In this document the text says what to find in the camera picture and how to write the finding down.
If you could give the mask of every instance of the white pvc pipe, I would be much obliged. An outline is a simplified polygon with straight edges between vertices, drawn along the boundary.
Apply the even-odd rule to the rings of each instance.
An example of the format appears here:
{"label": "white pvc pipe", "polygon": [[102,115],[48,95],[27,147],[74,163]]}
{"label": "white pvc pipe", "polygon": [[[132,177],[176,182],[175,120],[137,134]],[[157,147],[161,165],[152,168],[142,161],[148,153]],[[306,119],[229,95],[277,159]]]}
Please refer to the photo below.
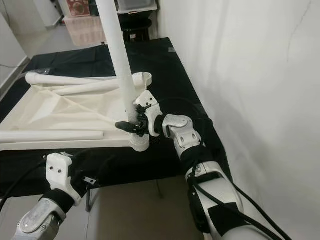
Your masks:
{"label": "white pvc pipe", "polygon": [[50,85],[83,85],[83,84],[93,84],[100,83],[101,80],[93,80],[86,78],[78,77],[67,77],[67,76],[51,76],[51,75],[42,75],[35,72],[28,72],[25,75],[25,80],[30,85],[37,84],[50,84]]}
{"label": "white pvc pipe", "polygon": [[[136,87],[144,86],[144,79],[142,76],[133,75],[133,83]],[[94,91],[112,91],[119,88],[119,81],[117,79],[111,79],[108,81],[100,81],[97,83],[90,83],[86,85],[79,85],[79,86],[70,86],[65,87],[62,89],[54,90],[53,92],[60,96],[71,95],[71,94],[82,94]]]}
{"label": "white pvc pipe", "polygon": [[134,101],[137,98],[132,73],[126,52],[115,0],[96,0],[99,15],[108,43],[114,71],[119,82],[129,122],[137,122]]}
{"label": "white pvc pipe", "polygon": [[0,131],[0,143],[100,140],[103,138],[103,131],[89,130]]}

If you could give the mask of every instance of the metal part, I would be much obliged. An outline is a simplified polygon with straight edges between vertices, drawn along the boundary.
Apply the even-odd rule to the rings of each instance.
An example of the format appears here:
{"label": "metal part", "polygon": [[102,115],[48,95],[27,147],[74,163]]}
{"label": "metal part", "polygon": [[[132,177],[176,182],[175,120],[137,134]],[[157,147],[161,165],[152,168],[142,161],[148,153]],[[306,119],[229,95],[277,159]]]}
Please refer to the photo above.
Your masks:
{"label": "metal part", "polygon": [[52,213],[57,214],[62,222],[66,219],[66,214],[54,201],[42,198],[37,205],[21,219],[21,230],[26,234],[33,233],[41,227]]}
{"label": "metal part", "polygon": [[65,151],[60,152],[60,154],[63,155],[63,156],[66,156],[66,157],[70,157],[70,158],[73,157],[73,155],[71,155],[71,154],[69,154],[69,153],[67,153]]}
{"label": "metal part", "polygon": [[42,198],[16,225],[12,240],[53,240],[65,219],[66,214],[54,201]]}
{"label": "metal part", "polygon": [[22,224],[17,225],[12,240],[53,240],[58,234],[61,220],[54,214],[50,214],[38,229],[31,233],[23,232]]}
{"label": "metal part", "polygon": [[156,184],[156,189],[157,189],[157,191],[158,191],[158,196],[159,196],[159,198],[160,198],[160,199],[163,199],[163,198],[164,198],[164,195],[163,195],[163,193],[161,192],[160,185],[159,185],[159,180],[158,180],[158,179],[155,180],[155,184]]}
{"label": "metal part", "polygon": [[95,179],[93,179],[93,178],[90,178],[90,177],[87,177],[87,176],[85,176],[84,178],[83,178],[83,181],[84,182],[86,182],[86,183],[88,183],[88,184],[90,184],[90,185],[95,185],[96,184],[96,182],[97,182],[97,180],[95,180]]}
{"label": "metal part", "polygon": [[173,139],[179,158],[184,151],[200,145],[201,137],[194,129],[190,117],[168,114],[163,120],[162,128],[165,137]]}
{"label": "metal part", "polygon": [[87,213],[91,212],[91,189],[89,188],[89,186],[86,188],[85,211]]}

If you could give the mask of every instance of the white wall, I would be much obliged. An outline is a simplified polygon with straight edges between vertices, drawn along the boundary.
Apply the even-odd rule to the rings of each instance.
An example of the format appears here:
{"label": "white wall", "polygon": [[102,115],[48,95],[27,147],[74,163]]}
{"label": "white wall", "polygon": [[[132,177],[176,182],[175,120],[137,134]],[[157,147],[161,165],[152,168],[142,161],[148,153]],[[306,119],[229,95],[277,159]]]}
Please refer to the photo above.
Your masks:
{"label": "white wall", "polygon": [[[0,64],[10,67],[19,66],[27,55],[0,13]],[[0,66],[0,87],[8,80],[16,68]]]}
{"label": "white wall", "polygon": [[33,0],[46,27],[53,26],[61,17],[50,0]]}
{"label": "white wall", "polygon": [[[4,0],[4,3],[10,19],[10,28],[14,34],[32,34],[46,30],[34,0]],[[8,19],[6,10],[1,0],[0,12]]]}
{"label": "white wall", "polygon": [[159,34],[213,119],[235,182],[293,239],[319,239],[320,1],[159,5]]}

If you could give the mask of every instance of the white box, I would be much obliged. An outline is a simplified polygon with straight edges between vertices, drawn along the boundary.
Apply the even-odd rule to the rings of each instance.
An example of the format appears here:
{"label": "white box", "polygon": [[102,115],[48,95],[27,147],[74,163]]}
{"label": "white box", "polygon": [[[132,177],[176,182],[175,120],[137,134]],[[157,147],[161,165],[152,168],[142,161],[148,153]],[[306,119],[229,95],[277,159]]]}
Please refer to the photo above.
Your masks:
{"label": "white box", "polygon": [[118,4],[118,14],[154,11],[158,9],[156,0],[118,0]]}

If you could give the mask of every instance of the white bracket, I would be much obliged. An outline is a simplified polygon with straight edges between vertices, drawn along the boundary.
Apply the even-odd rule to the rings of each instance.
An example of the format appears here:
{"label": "white bracket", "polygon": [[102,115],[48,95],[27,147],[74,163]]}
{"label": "white bracket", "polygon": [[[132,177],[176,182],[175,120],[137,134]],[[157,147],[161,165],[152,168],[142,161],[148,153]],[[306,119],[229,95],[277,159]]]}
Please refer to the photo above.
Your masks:
{"label": "white bracket", "polygon": [[201,144],[201,136],[194,129],[190,117],[168,114],[163,120],[162,129],[166,138],[173,139],[179,158],[184,151]]}
{"label": "white bracket", "polygon": [[159,134],[155,132],[155,122],[159,115],[162,115],[160,105],[151,94],[149,90],[145,90],[141,95],[134,101],[135,105],[141,105],[146,108],[145,115],[148,118],[149,133],[153,137],[158,137]]}
{"label": "white bracket", "polygon": [[51,189],[60,189],[68,194],[74,200],[74,205],[78,206],[81,202],[81,196],[71,185],[71,177],[68,176],[69,166],[72,164],[70,157],[53,153],[46,159],[45,177],[51,185]]}

